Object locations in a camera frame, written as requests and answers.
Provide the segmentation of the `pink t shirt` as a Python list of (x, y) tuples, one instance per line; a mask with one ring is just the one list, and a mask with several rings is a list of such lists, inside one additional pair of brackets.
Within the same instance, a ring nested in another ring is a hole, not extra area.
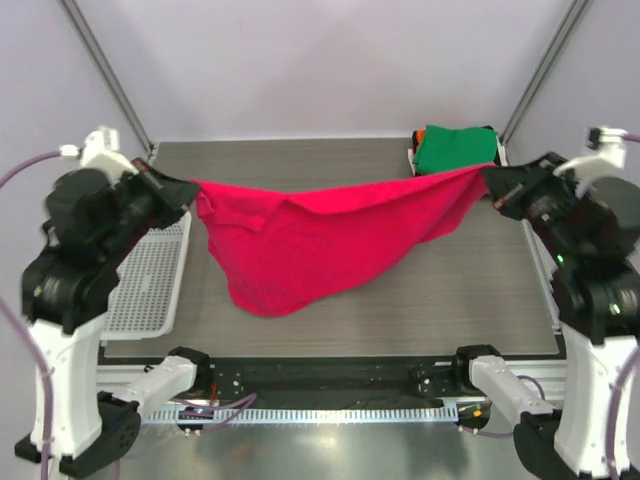
[(296, 193), (197, 184), (196, 213), (229, 296), (261, 317), (374, 280), (455, 231), (487, 192), (478, 166)]

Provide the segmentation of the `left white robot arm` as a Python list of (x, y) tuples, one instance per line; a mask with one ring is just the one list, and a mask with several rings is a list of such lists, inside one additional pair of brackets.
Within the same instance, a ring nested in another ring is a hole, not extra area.
[(123, 458), (142, 421), (165, 402), (211, 391), (209, 356), (187, 347), (116, 392), (97, 387), (118, 267), (148, 231), (177, 223), (198, 191), (145, 165), (115, 181), (93, 168), (56, 181), (45, 201), (45, 247), (22, 276), (19, 327), (35, 350), (40, 382), (34, 427), (15, 445), (19, 458), (84, 479)]

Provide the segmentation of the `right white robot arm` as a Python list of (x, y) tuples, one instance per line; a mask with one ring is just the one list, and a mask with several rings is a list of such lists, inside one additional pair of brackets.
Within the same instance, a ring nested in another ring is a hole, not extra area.
[(561, 408), (536, 396), (491, 346), (458, 349), (450, 372), (510, 422), (518, 457), (540, 479), (635, 479), (631, 380), (639, 361), (639, 189), (606, 174), (587, 181), (560, 156), (483, 172), (494, 209), (526, 221), (552, 256), (552, 297), (565, 345)]

